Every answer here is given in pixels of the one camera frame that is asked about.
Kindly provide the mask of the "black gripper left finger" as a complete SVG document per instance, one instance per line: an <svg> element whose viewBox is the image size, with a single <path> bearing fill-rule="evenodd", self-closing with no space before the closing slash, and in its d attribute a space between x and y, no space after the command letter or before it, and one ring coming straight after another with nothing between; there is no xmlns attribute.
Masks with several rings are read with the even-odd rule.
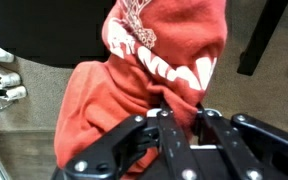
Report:
<svg viewBox="0 0 288 180"><path fill-rule="evenodd" d="M140 173L142 178L203 179L172 110L163 108L129 116L74 155L53 180L120 180L150 149L157 156Z"/></svg>

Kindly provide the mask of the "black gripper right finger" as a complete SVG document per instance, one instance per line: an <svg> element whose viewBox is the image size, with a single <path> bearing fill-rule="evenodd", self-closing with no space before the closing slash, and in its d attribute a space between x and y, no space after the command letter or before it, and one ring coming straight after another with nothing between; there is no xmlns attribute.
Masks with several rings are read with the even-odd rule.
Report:
<svg viewBox="0 0 288 180"><path fill-rule="evenodd" d="M288 180L288 132L244 113L198 105L193 132L214 145L232 180Z"/></svg>

